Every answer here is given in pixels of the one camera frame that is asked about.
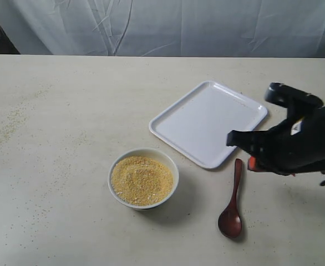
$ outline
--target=spoon handle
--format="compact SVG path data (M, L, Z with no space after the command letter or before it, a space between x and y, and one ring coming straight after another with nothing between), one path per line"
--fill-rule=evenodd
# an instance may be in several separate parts
M234 188L233 188L233 194L232 194L231 200L230 200L230 204L232 204L234 207L236 207L236 194L238 192L238 187L239 187L240 178L241 178L241 172L242 172L242 161L240 159L235 159Z

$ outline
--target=bowl rim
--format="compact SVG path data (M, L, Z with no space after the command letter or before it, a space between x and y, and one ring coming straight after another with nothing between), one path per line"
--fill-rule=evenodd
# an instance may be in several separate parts
M156 202L154 204L151 204L151 205L146 205L146 206L137 206L137 205L133 205L133 204L129 204L125 201L123 201L122 199L120 199L117 194L114 192L114 189L113 189L113 186L111 184L111 175L112 175L112 172L113 172L113 169L114 167L116 166L116 164L118 162L120 162L123 158L125 158L125 156L131 152L135 152L135 151L152 151L152 152L156 152L156 153L159 153L160 155L163 155L164 157L166 157L173 165L173 167L175 168L176 172L177 172L177 176L174 178L174 180L176 180L176 182L174 182L174 185L172 187L172 190L170 191L170 193L162 200L162 201L159 201L159 202ZM133 209L150 209L150 208L154 208L154 207L157 207L161 204L163 204L165 201L167 201L171 196L172 194L175 192L176 188L177 188L177 184L179 183L179 179L180 179L180 173L179 173L179 169L176 165L176 163L171 159L171 157L167 154L165 154L164 152L162 151L159 151L157 149L154 149L154 148L137 148L137 149L132 149L130 151L127 151L125 152L124 154L122 154L121 156L119 156L114 162L113 164L111 165L111 168L109 170L109 173L108 173L108 188L111 192L111 194L113 195L113 197L119 201L121 204L127 206L127 207L130 207L130 208L133 208Z

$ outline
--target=table surface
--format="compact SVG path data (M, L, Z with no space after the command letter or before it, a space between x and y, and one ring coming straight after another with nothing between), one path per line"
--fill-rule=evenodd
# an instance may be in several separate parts
M204 80L263 103L282 81L325 102L325 59L0 55L0 265L325 265L325 187L318 173L247 172L238 241L217 218L233 161L206 171L153 136L149 121ZM136 212L109 192L113 161L136 147L170 155L176 193Z

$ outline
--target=white bowl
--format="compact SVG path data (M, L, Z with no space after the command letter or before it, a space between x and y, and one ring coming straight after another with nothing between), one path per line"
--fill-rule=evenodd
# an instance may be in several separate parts
M137 206L137 205L133 205L133 204L129 204L125 201L123 201L122 199L120 199L117 194L114 192L113 190L113 186L111 184L111 175L113 172L114 167L116 166L116 164L123 160L124 158L130 157L130 156L144 156L144 157L148 157L154 160L157 160L159 162L161 162L162 164L164 164L167 168L169 168L169 170L171 171L173 177L174 177L174 184L172 186L172 190L171 192L160 202L151 204L151 205L147 205L147 206ZM175 192L176 188L177 188L177 184L179 183L179 170L177 169L176 164L174 163L174 161L166 154L164 154L161 151L158 151L156 149L151 149L151 148L139 148L139 149L134 149L131 151L128 151L127 153L121 155L111 166L111 169L109 170L108 173L108 187L110 192L112 193L113 197L119 201L120 203L122 203L123 205L126 205L127 207L133 208L133 209L137 209L137 210L143 210L143 209L151 209L151 208L155 208L161 204L163 204L165 201L167 201L172 194Z

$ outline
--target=white cloth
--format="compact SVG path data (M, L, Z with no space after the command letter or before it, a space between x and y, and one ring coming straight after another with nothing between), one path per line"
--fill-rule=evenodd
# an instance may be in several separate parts
M325 57L325 0L0 0L22 54Z

